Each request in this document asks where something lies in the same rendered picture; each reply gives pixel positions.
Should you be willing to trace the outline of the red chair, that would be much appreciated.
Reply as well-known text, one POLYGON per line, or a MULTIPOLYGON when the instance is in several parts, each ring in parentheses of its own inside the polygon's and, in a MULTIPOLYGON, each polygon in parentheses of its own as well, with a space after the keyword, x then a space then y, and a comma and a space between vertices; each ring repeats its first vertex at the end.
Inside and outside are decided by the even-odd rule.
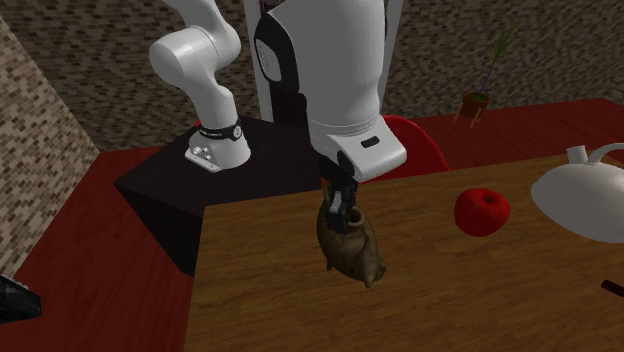
POLYGON ((416 123, 394 115, 385 115, 384 120, 405 147, 407 159, 396 169, 369 180, 369 183, 450 170, 437 144, 416 123))

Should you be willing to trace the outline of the dark robot stand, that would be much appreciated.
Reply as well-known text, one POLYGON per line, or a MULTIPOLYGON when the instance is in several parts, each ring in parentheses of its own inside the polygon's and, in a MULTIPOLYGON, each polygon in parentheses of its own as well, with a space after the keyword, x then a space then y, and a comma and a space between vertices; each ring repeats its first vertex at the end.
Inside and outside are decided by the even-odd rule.
POLYGON ((204 208, 316 190, 317 153, 308 131, 241 118, 251 149, 242 166, 211 173, 185 158, 190 128, 141 162, 114 185, 176 267, 193 276, 204 208))

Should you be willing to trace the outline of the red apple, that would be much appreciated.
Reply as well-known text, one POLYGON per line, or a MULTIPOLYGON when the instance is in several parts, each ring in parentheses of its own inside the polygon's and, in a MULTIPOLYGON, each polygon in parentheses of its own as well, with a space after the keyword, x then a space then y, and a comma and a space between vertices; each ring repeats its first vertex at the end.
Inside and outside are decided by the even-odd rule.
POLYGON ((471 188, 456 199, 454 221, 464 233, 486 237, 498 231, 509 219, 511 207, 498 192, 486 188, 471 188))

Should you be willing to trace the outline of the potted plant on wooden stand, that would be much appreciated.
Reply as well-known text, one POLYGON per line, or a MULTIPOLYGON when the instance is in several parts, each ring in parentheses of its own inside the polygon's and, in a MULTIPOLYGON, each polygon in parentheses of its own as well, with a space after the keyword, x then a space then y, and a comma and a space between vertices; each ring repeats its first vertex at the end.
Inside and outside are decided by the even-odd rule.
POLYGON ((518 27, 518 22, 511 23, 508 19, 504 21, 498 33, 496 45, 491 51, 492 60, 483 83, 478 90, 465 93, 452 118, 453 122, 456 122, 460 117, 466 118, 470 120, 470 128, 473 128, 476 123, 482 120, 491 102, 491 97, 485 93, 486 85, 500 57, 518 40, 518 27))

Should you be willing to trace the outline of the brown animal-shaped clay vessel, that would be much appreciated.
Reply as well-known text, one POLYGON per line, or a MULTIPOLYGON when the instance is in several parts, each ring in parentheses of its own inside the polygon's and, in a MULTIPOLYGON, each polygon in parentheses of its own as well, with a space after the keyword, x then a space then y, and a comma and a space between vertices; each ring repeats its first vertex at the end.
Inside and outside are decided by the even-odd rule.
POLYGON ((346 233, 330 227, 330 211, 334 201, 330 197, 330 185, 323 186, 316 233, 321 251, 326 258, 326 269, 335 268, 343 275, 361 281, 370 288, 383 278, 386 264, 379 254, 376 234, 365 213, 353 206, 346 217, 346 233))

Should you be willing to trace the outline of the black object on floor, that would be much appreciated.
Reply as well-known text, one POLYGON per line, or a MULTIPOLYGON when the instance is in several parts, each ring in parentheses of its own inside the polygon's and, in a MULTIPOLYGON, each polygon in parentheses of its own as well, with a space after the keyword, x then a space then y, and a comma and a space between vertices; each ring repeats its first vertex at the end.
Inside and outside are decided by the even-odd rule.
POLYGON ((4 274, 0 274, 0 324, 42 315, 40 296, 4 274))

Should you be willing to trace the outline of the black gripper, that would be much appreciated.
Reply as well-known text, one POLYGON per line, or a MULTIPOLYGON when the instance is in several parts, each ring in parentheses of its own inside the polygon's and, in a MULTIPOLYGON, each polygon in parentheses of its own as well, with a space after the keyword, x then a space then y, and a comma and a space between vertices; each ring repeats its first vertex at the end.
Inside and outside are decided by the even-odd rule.
POLYGON ((339 234, 348 230, 349 214, 355 205, 358 182, 347 170, 320 154, 318 157, 319 172, 330 185, 325 186, 325 201, 328 209, 325 219, 329 229, 339 234))

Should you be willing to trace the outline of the white flat jug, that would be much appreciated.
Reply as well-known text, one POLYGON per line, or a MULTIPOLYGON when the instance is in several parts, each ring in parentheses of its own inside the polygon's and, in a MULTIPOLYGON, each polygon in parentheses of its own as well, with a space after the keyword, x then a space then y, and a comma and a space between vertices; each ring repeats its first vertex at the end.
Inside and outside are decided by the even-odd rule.
POLYGON ((624 143, 607 144, 592 153, 583 145, 568 148, 567 162, 531 186, 535 205, 577 235, 624 243, 624 169, 602 161, 615 150, 624 150, 624 143))

